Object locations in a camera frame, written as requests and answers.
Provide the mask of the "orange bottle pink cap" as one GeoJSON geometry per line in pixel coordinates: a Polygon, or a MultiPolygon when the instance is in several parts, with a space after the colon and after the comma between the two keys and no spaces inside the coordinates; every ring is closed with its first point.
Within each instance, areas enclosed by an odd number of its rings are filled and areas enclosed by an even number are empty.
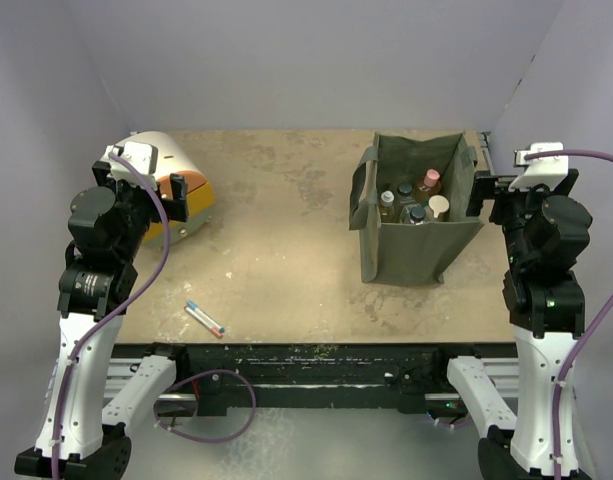
{"type": "Polygon", "coordinates": [[[427,202],[441,191],[441,175],[435,169],[428,169],[415,185],[415,199],[419,203],[427,202]]]}

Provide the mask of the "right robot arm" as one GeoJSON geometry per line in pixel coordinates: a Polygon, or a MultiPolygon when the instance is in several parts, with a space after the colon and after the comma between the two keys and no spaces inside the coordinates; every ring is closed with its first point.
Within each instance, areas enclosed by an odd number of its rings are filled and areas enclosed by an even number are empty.
{"type": "Polygon", "coordinates": [[[503,297],[518,359],[518,405],[510,409],[475,356],[445,357],[431,366],[432,383],[456,389],[480,436],[478,464],[485,479],[584,479],[573,434],[568,357],[585,332],[585,296],[572,271],[590,243],[592,216],[570,198],[571,170],[555,187],[478,172],[467,213],[493,208],[508,258],[503,297]]]}

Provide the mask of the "green canvas bag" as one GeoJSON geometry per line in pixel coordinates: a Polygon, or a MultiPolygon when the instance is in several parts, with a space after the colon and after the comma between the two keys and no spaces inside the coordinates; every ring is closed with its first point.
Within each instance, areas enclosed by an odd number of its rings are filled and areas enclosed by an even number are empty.
{"type": "Polygon", "coordinates": [[[476,165],[476,150],[463,132],[426,140],[375,134],[349,197],[362,282],[442,282],[483,227],[467,213],[476,165]]]}

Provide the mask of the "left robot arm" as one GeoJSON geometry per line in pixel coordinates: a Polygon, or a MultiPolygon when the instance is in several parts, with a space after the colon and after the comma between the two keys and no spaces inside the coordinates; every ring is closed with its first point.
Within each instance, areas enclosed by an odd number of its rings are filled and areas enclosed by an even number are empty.
{"type": "Polygon", "coordinates": [[[166,388],[180,392],[192,378],[182,346],[154,344],[137,372],[105,401],[108,369],[134,286],[133,262],[152,223],[188,218],[187,182],[172,173],[167,189],[150,171],[98,161],[97,182],[70,205],[72,240],[59,280],[59,355],[35,444],[19,453],[14,471],[41,479],[119,479],[128,466],[135,425],[166,388]]]}

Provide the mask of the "clear bottle dark label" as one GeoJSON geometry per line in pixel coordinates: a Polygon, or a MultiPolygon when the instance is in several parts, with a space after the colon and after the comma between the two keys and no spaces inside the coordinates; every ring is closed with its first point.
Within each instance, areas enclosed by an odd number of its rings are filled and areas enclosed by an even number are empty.
{"type": "Polygon", "coordinates": [[[402,205],[412,203],[415,200],[413,185],[407,181],[400,182],[396,186],[396,199],[402,205]]]}

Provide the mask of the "green bottle beige cap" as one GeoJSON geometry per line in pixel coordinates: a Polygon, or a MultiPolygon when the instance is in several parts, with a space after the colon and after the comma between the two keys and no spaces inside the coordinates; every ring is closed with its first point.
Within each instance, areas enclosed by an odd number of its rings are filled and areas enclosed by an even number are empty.
{"type": "Polygon", "coordinates": [[[441,222],[450,209],[449,200],[442,195],[434,195],[429,198],[426,205],[426,218],[429,221],[441,222]]]}

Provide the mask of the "amber bottle white cap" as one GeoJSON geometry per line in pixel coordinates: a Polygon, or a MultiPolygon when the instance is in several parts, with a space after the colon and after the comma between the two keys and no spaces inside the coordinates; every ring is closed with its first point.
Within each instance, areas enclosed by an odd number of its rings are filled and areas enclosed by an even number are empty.
{"type": "Polygon", "coordinates": [[[385,223],[393,223],[395,221],[395,195],[391,190],[385,190],[379,198],[379,213],[380,219],[385,223]]]}

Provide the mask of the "clear bottle yellow label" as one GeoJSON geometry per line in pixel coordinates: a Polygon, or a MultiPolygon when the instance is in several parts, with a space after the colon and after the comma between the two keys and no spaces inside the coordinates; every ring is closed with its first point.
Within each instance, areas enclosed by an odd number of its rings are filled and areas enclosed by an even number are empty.
{"type": "Polygon", "coordinates": [[[420,204],[411,203],[402,208],[400,222],[402,224],[420,225],[426,221],[426,210],[420,204]]]}

